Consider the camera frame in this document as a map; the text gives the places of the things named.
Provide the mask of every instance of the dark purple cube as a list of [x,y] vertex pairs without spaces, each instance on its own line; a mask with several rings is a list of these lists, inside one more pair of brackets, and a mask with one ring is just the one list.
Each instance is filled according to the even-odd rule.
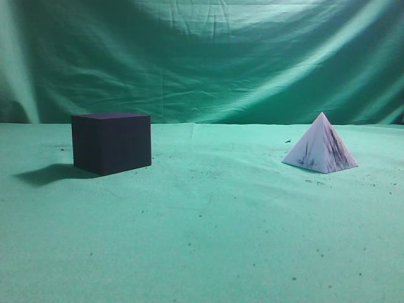
[[150,116],[112,112],[71,116],[74,166],[110,175],[152,164]]

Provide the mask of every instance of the marbled pyramid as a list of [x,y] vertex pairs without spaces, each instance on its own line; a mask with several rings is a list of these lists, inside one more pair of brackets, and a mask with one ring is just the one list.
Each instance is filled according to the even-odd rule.
[[359,166],[324,113],[282,162],[324,174]]

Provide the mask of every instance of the cube's front face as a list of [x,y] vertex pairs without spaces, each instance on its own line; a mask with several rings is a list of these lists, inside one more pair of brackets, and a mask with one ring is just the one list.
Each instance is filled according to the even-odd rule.
[[91,119],[72,117],[74,166],[102,175],[100,127]]
[[72,116],[72,132],[76,167],[109,175],[152,164],[150,116]]

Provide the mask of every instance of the green cloth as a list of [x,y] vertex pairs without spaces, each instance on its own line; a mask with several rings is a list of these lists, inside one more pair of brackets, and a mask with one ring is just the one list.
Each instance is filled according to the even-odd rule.
[[390,124],[401,0],[0,1],[0,122]]
[[0,301],[400,302],[404,126],[335,126],[328,175],[281,163],[308,127],[154,124],[96,177],[69,125],[0,124]]

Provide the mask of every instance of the green backdrop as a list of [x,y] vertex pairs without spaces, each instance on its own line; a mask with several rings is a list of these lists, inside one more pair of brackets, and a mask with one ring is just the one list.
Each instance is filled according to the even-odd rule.
[[2,0],[0,122],[390,124],[401,0]]

